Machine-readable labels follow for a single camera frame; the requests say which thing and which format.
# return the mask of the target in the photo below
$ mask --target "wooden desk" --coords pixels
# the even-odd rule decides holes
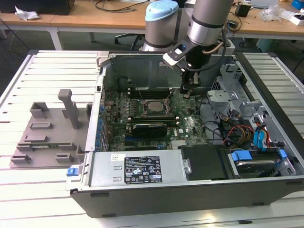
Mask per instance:
[[[299,12],[291,6],[292,0],[280,2],[286,10]],[[122,3],[119,0],[109,0],[105,3],[106,9],[119,9],[130,6],[132,3]],[[91,0],[76,0],[73,9],[67,16],[40,15],[40,19],[23,21],[14,14],[0,14],[0,17],[16,30],[48,31],[52,37],[56,50],[62,50],[60,31],[104,33],[145,33],[145,13],[148,4],[134,7],[136,11],[127,13],[110,13],[95,8]],[[270,39],[304,39],[304,26],[296,26],[290,21],[263,22],[259,16],[260,9],[252,9],[246,18],[242,18],[242,27],[235,34],[239,38],[270,38]],[[229,18],[238,21],[229,14]]]
[[[291,2],[291,0],[280,2],[280,6],[289,11],[299,12],[291,6]],[[231,12],[235,13],[235,10],[236,7],[231,8]],[[260,18],[260,12],[260,9],[252,9],[246,18],[241,18],[242,27],[235,37],[290,39],[291,36],[302,36],[302,39],[304,39],[304,26],[296,26],[285,19],[263,21]],[[228,18],[239,22],[232,14],[229,14]]]
[[[108,1],[104,7],[109,10],[120,9],[132,3],[122,3],[118,0]],[[145,15],[148,4],[140,4],[134,12],[110,13],[97,9],[90,0],[76,0],[68,16],[55,16],[52,26],[118,28],[118,29],[145,29]]]

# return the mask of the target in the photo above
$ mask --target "wire bundle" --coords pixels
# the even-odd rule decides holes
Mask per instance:
[[[243,143],[247,143],[247,142],[251,141],[252,133],[254,133],[253,129],[252,129],[251,127],[249,127],[249,126],[245,126],[245,125],[236,125],[236,126],[234,126],[234,127],[231,128],[231,130],[229,131],[229,133],[228,133],[227,136],[230,136],[230,135],[233,133],[233,131],[234,131],[235,129],[240,130],[241,133],[242,133],[242,136],[241,136],[241,138],[237,141],[236,144],[231,143],[231,144],[229,145],[229,148],[230,148],[230,149],[235,149],[235,148],[237,148],[238,146],[242,145]]]

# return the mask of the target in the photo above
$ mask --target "blue latch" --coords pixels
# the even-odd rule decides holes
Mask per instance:
[[[251,154],[249,151],[234,151],[231,153],[233,161],[243,161],[243,160],[252,160]]]
[[[280,150],[279,153],[280,153],[282,159],[283,158],[287,158],[287,154],[286,154],[286,152],[284,150]]]
[[[78,168],[68,168],[66,174],[67,177],[78,176]]]

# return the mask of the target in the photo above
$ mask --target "white paper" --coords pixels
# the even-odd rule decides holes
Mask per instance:
[[[34,11],[33,12],[26,12],[26,11],[18,9],[16,6],[15,6],[15,9],[16,9],[15,15],[17,15],[17,17],[19,17],[22,20],[27,21],[28,19],[30,20],[30,19],[40,18],[38,16],[38,14]]]
[[[295,15],[296,13],[285,10],[281,15],[279,15],[280,18],[290,20],[290,18]]]

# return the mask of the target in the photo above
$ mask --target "warning label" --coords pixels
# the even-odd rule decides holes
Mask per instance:
[[[146,184],[162,182],[159,156],[131,157],[124,159],[124,182]]]

